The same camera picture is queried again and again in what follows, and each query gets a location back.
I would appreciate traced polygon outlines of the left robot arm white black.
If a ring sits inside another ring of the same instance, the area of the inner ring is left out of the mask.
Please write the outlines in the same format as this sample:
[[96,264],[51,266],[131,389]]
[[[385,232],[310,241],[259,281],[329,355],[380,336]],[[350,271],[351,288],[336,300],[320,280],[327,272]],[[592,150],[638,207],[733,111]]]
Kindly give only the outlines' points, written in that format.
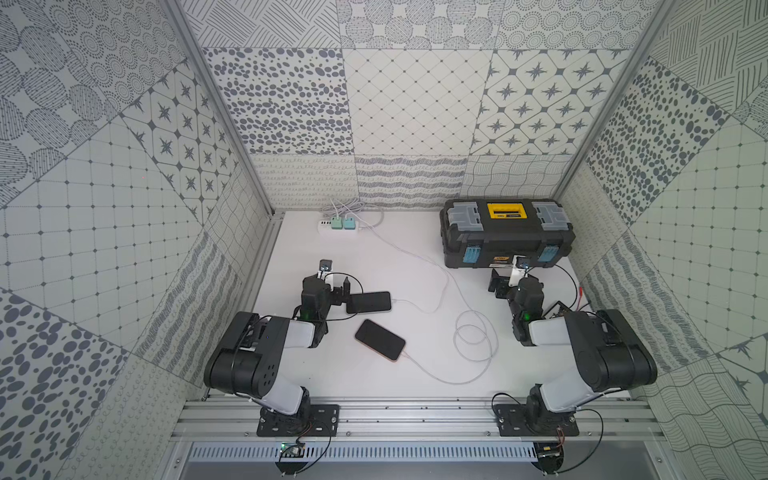
[[300,305],[290,318],[235,314],[204,368],[205,386],[250,400],[277,417],[306,422],[309,392],[283,378],[279,367],[285,350],[318,347],[329,332],[331,308],[350,300],[350,276],[344,274],[342,283],[335,286],[335,275],[304,278]]

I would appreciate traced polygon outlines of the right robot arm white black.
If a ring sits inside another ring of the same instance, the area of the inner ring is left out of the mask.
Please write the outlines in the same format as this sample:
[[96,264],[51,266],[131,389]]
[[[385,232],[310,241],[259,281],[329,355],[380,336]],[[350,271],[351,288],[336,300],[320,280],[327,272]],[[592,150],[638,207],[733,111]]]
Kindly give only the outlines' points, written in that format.
[[567,346],[575,366],[530,390],[523,419],[533,431],[571,425],[577,409],[607,393],[653,384],[658,367],[623,314],[568,310],[546,318],[543,283],[491,273],[488,290],[507,301],[515,338],[526,347]]

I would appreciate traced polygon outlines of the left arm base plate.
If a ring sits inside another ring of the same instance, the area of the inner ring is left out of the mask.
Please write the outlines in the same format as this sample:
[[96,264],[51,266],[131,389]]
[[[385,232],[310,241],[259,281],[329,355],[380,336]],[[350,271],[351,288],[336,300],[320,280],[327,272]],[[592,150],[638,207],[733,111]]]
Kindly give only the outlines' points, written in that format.
[[338,430],[339,413],[338,404],[304,405],[294,415],[281,414],[262,407],[256,435],[260,438],[333,438]]

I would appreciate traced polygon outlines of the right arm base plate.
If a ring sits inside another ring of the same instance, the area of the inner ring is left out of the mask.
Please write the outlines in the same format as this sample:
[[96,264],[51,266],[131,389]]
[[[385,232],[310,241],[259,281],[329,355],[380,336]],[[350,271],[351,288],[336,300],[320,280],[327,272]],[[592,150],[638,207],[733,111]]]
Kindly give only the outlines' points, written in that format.
[[517,404],[499,404],[492,407],[499,435],[502,437],[555,437],[580,434],[573,412],[553,413],[544,408],[540,413]]

